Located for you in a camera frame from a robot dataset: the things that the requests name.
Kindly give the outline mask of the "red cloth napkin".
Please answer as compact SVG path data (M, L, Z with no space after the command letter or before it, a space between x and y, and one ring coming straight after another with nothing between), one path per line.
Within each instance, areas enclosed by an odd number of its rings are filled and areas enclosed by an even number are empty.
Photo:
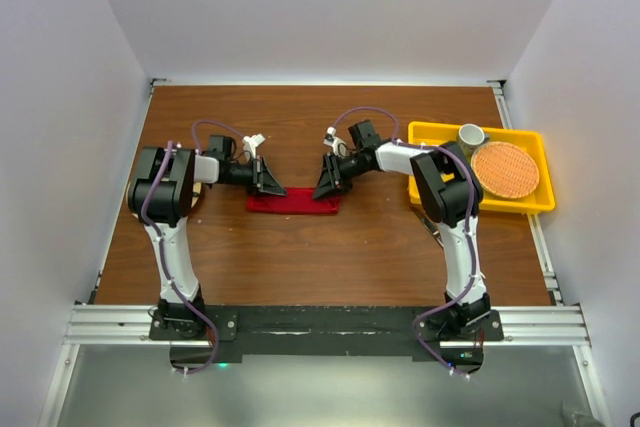
M246 202L246 210L277 215L335 215L339 212L340 196L314 199L312 194L312 188L288 188L284 196L250 195Z

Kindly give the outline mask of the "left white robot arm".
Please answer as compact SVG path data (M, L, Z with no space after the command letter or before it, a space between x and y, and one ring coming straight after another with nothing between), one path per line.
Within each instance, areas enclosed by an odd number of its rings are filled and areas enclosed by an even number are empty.
M224 135L210 136L202 153L181 147L141 150L126 201L152 243L161 279L161 302L194 304L201 299L186 232L195 186L223 184L244 187L250 194L287 194L257 153L264 141L261 134L244 137L242 160L236 157L237 142Z

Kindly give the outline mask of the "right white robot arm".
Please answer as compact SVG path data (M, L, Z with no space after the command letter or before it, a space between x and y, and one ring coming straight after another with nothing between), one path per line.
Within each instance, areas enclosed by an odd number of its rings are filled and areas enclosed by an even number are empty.
M479 313L471 306L489 304L477 246L479 203L482 189L461 148L454 142L439 146L415 145L384 139L365 120L348 128L353 150L330 127L324 143L331 151L323 156L315 200L342 195L352 180L371 171L411 176L418 188L422 209L440 234L447 269L446 298L459 307L445 316L448 333L469 339L481 327Z

